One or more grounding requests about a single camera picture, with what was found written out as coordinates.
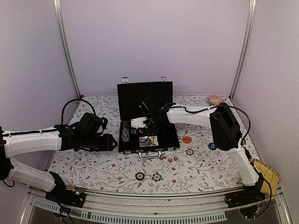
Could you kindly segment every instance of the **open case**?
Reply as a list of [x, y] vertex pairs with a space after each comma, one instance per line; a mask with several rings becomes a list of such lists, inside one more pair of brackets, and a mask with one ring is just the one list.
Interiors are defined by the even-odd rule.
[[117, 85], [120, 109], [120, 153], [141, 153], [175, 150], [179, 141], [174, 124], [166, 126], [156, 134], [146, 134], [143, 129], [131, 128], [131, 119], [145, 117], [139, 105], [146, 97], [152, 97], [162, 107], [172, 102], [172, 82], [126, 83]]

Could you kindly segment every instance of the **ventilation grille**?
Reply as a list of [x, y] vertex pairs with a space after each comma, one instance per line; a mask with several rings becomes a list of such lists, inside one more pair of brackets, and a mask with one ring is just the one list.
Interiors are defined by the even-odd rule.
[[[56, 204], [38, 199], [35, 200], [35, 206], [55, 213], [59, 213], [60, 209]], [[81, 214], [78, 217], [75, 217], [105, 224], [207, 224], [227, 220], [224, 212], [180, 218], [128, 218], [107, 216], [95, 212], [81, 211]]]

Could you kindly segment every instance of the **floral tablecloth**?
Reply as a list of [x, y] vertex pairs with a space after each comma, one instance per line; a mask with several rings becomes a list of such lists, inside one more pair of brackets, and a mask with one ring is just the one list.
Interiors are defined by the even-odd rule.
[[[229, 98], [223, 98], [232, 105]], [[105, 132], [118, 141], [120, 117], [117, 96], [84, 99], [92, 103], [98, 116], [108, 119]], [[208, 106], [207, 97], [203, 96], [174, 96], [174, 102]], [[85, 112], [92, 111], [87, 104], [80, 102], [71, 124], [79, 121]], [[233, 113], [245, 133], [238, 114]], [[118, 148], [99, 153], [57, 151], [49, 170], [58, 173], [69, 186], [121, 193], [206, 193], [242, 187], [241, 177], [230, 157], [219, 149], [211, 150], [208, 147], [213, 142], [210, 129], [188, 124], [177, 124], [176, 129], [180, 149], [162, 152], [159, 159], [141, 160], [137, 154], [120, 154]], [[185, 136], [192, 139], [191, 143], [182, 141]], [[254, 158], [259, 158], [249, 137], [247, 149]], [[142, 173], [141, 179], [136, 178], [137, 173]]]

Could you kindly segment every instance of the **wall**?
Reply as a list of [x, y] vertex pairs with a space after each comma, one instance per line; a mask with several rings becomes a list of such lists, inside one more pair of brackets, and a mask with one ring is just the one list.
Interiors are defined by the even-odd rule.
[[299, 223], [299, 2], [257, 1], [235, 104], [252, 120], [262, 159], [281, 174], [294, 223]]
[[85, 95], [167, 76], [176, 94], [228, 95], [248, 0], [63, 0], [75, 74]]
[[[53, 2], [2, 0], [0, 21], [0, 125], [4, 130], [21, 131], [57, 124], [64, 103], [75, 94]], [[44, 152], [18, 159], [45, 168], [50, 155]], [[27, 187], [16, 184], [9, 189], [0, 183], [0, 190], [0, 223], [18, 223]]]

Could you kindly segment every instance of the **blue disc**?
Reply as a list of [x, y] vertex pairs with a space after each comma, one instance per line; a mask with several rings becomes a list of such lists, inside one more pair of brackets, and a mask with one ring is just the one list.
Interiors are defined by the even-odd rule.
[[211, 150], [216, 150], [217, 149], [217, 146], [214, 144], [214, 143], [210, 143], [209, 144], [209, 149], [211, 149]]

